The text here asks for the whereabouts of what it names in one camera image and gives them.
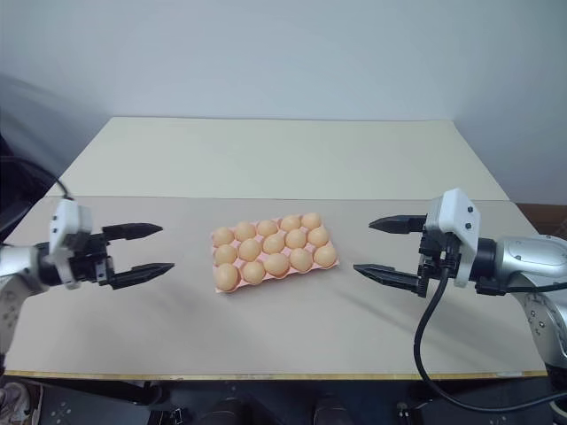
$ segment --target brown egg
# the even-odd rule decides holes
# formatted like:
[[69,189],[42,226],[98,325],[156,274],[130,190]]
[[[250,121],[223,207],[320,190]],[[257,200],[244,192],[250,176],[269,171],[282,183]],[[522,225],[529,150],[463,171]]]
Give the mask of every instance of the brown egg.
[[231,245],[221,245],[214,252],[214,264],[234,263],[237,259],[237,249]]
[[290,254],[291,266],[300,272],[306,272],[313,265],[311,252],[296,248]]
[[323,226],[314,228],[307,235],[307,240],[315,246],[323,246],[329,241],[329,232]]
[[252,263],[246,263],[242,269],[242,277],[245,281],[251,285],[257,285],[262,282],[264,276],[266,275],[266,270],[264,266],[259,261],[253,261]]
[[221,264],[214,272],[219,290],[233,290],[238,285],[238,269],[231,264]]
[[299,221],[298,215],[288,215],[287,217],[283,217],[282,222],[280,223],[280,228],[286,232],[300,227],[301,221]]
[[284,248],[284,239],[279,235],[270,235],[264,239],[263,250],[267,254],[281,252]]
[[318,248],[313,258],[319,266],[330,267],[337,260],[337,252],[332,245],[326,245]]
[[313,230],[321,226],[321,216],[316,212],[310,212],[301,217],[301,226]]
[[258,234],[262,236],[270,236],[277,233],[277,224],[272,220],[264,220],[256,226]]
[[243,242],[246,239],[250,239],[256,236],[256,228],[252,223],[249,223],[248,221],[240,221],[237,224],[234,235],[237,237],[238,241]]
[[288,248],[303,248],[307,243],[307,237],[299,228],[295,228],[285,236],[285,244]]
[[289,270],[290,261],[283,254],[270,254],[266,261],[264,261],[264,268],[268,273],[279,277]]
[[213,232],[213,245],[221,246],[234,241],[234,235],[229,228],[217,228]]
[[261,251],[260,242],[256,239],[246,239],[238,247],[238,257],[244,261],[254,261]]

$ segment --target beige tabletop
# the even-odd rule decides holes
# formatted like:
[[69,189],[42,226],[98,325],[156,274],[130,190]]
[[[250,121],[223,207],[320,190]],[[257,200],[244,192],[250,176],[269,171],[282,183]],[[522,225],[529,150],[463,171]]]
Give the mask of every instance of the beige tabletop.
[[[477,200],[483,236],[534,233],[450,121],[114,118],[63,180],[91,208],[95,229],[134,221],[164,227],[144,240],[113,242],[119,271],[176,266],[130,289],[85,282],[30,298],[6,360],[14,375],[416,379],[413,334],[426,301],[365,279],[352,265],[414,273],[419,235],[387,235],[368,223],[426,213],[429,199],[461,187]],[[10,242],[47,240],[57,201],[41,201]],[[214,292],[212,230],[311,211],[328,226],[339,267]],[[544,374],[517,301],[478,296],[472,285],[447,289],[423,356],[440,377]]]

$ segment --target pink egg tray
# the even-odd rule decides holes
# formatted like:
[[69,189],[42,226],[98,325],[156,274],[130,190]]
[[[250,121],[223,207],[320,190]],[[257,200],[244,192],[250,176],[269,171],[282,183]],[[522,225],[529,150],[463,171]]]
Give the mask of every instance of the pink egg tray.
[[[303,217],[303,216],[300,215],[300,214],[296,214],[296,216],[299,217],[300,219]],[[283,230],[283,229],[280,228],[280,223],[281,223],[281,221],[282,221],[282,218],[279,217],[279,218],[270,219],[270,220],[272,220],[272,221],[277,225],[277,233],[276,233],[276,234],[277,234],[277,235],[280,235],[280,236],[283,237],[284,240],[285,240],[285,236],[287,235],[288,232],[286,232],[285,230]],[[258,223],[260,223],[260,220],[259,220],[259,221],[250,221],[250,223],[251,223],[252,225],[254,225],[254,227],[256,228],[256,226],[258,225]],[[235,230],[236,230],[236,227],[229,227],[229,229],[234,233]],[[304,227],[304,226],[300,226],[299,229],[300,229],[306,236],[308,236],[308,233],[309,233],[309,231],[310,231],[308,228],[306,228],[306,227]],[[266,237],[265,237],[265,236],[262,236],[262,235],[259,235],[258,233],[256,233],[256,236],[255,236],[253,239],[255,239],[256,241],[258,241],[258,242],[260,243],[260,246],[262,246],[262,243],[263,243],[263,241],[264,241],[264,239],[265,239]],[[236,249],[238,250],[238,246],[240,246],[241,243],[242,243],[242,242],[239,242],[239,241],[235,238],[229,245],[230,245],[230,246],[233,246],[234,248],[236,248]],[[331,247],[333,246],[333,244],[332,244],[330,238],[329,238],[329,241],[328,241],[326,244],[321,245],[321,246],[319,246],[319,247],[313,245],[313,244],[310,243],[310,242],[307,242],[306,245],[304,246],[304,249],[305,249],[306,251],[310,252],[311,255],[312,255],[312,257],[313,257],[314,254],[315,254],[315,251],[316,251],[317,249],[319,249],[319,248],[322,248],[323,246],[331,246]],[[213,257],[214,257],[214,254],[215,254],[215,252],[216,252],[217,249],[218,249],[218,248],[212,246],[212,248],[211,248],[211,253],[213,254]],[[282,253],[283,255],[285,255],[286,257],[289,258],[290,254],[291,254],[291,251],[292,251],[292,249],[289,248],[287,245],[285,245],[285,246],[283,247],[283,249],[281,250],[281,253]],[[264,251],[262,250],[261,253],[260,253],[260,255],[256,258],[255,261],[263,262],[263,261],[265,261],[265,260],[268,258],[268,256],[269,256],[269,254],[267,254],[266,252],[264,252]],[[218,288],[215,288],[215,291],[216,291],[217,293],[230,293],[230,292],[234,292],[234,291],[237,290],[238,288],[242,288],[242,287],[244,287],[244,286],[252,285],[251,283],[247,282],[247,281],[242,277],[242,269],[243,269],[243,267],[245,266],[245,264],[246,264],[247,262],[248,262],[248,261],[245,261],[245,260],[241,259],[240,257],[237,257],[237,259],[232,263],[232,265],[235,266],[235,267],[238,269],[238,279],[239,279],[237,286],[236,286],[233,290],[220,290],[220,289],[218,289]],[[336,257],[335,261],[334,261],[330,266],[327,266],[327,267],[323,267],[323,266],[317,264],[315,261],[313,261],[313,265],[312,265],[307,271],[305,271],[305,272],[301,272],[301,271],[297,270],[296,268],[293,268],[293,266],[290,264],[290,267],[289,267],[289,269],[287,270],[287,272],[286,272],[285,274],[282,274],[282,275],[279,275],[279,276],[274,276],[274,275],[268,273],[268,271],[267,271],[266,274],[264,275],[263,279],[262,279],[262,282],[265,282],[265,281],[270,280],[270,279],[278,279],[278,280],[281,280],[281,279],[284,279],[285,277],[289,276],[290,274],[296,274],[296,273],[299,273],[299,274],[306,274],[306,273],[311,272],[312,270],[317,270],[317,269],[320,269],[320,268],[322,268],[322,269],[329,269],[329,268],[333,268],[334,266],[337,266],[338,264],[339,264],[338,256]],[[214,267],[213,267],[213,273],[216,271],[217,268],[218,268],[218,266],[214,266]]]

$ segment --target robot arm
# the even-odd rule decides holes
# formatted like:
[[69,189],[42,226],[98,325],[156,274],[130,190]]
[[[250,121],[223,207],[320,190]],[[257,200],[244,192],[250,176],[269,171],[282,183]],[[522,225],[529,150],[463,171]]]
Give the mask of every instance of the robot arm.
[[[377,264],[354,265],[355,270],[423,298],[429,279],[441,279],[443,273],[454,278],[457,287],[475,282],[479,294],[512,293],[524,308],[552,384],[567,389],[567,241],[552,236],[504,237],[498,242],[478,238],[480,214],[460,189],[433,200],[426,216],[386,217],[369,226],[396,234],[422,232],[417,274]],[[421,342],[417,333],[416,341]]]
[[115,239],[137,239],[162,228],[147,223],[129,223],[102,228],[92,235],[90,211],[73,199],[59,201],[50,222],[50,241],[36,246],[0,246],[0,366],[12,343],[19,312],[26,298],[51,286],[68,289],[81,282],[98,282],[114,290],[148,282],[164,274],[173,263],[152,263],[114,273],[106,246]]

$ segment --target wire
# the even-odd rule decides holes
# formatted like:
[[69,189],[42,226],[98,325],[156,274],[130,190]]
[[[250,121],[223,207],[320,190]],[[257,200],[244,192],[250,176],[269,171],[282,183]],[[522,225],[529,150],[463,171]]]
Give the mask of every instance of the wire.
[[530,292],[530,293],[540,293],[540,292],[553,292],[554,290],[567,290],[567,282],[554,283],[553,285],[546,286],[508,286],[506,292]]
[[543,405],[545,403],[550,403],[552,401],[559,400],[561,398],[567,398],[567,391],[557,392],[555,394],[550,394],[548,396],[542,398],[536,398],[534,400],[526,401],[519,405],[513,406],[506,406],[506,407],[481,407],[481,406],[474,406],[468,405],[463,403],[462,401],[454,398],[450,394],[444,392],[428,375],[423,367],[422,362],[422,353],[421,353],[421,344],[423,338],[423,332],[425,331],[425,327],[429,322],[429,319],[433,315],[437,304],[443,297],[443,293],[447,287],[447,282],[449,280],[449,269],[444,267],[441,271],[441,276],[439,279],[439,286],[431,299],[431,302],[427,305],[425,312],[419,324],[417,325],[416,335],[414,337],[414,360],[416,361],[417,370],[419,371],[419,375],[422,377],[423,381],[429,385],[429,387],[434,390],[437,394],[439,394],[442,398],[444,398],[450,404],[460,407],[465,410],[470,410],[472,412],[477,413],[510,413],[510,412],[518,412],[520,410],[529,409],[530,407],[535,407],[539,405]]
[[55,181],[55,183],[57,183],[57,185],[61,188],[61,190],[63,190],[63,197],[65,199],[73,200],[73,197],[71,197],[71,193],[69,192],[69,190],[67,190],[65,184],[63,184],[63,182],[54,173],[52,173],[51,171],[47,171],[45,168],[36,164],[34,161],[30,161],[29,159],[25,159],[22,157],[2,156],[0,157],[0,162],[13,162],[13,163],[26,164],[27,166],[31,166],[32,168],[35,168],[36,170],[52,178]]

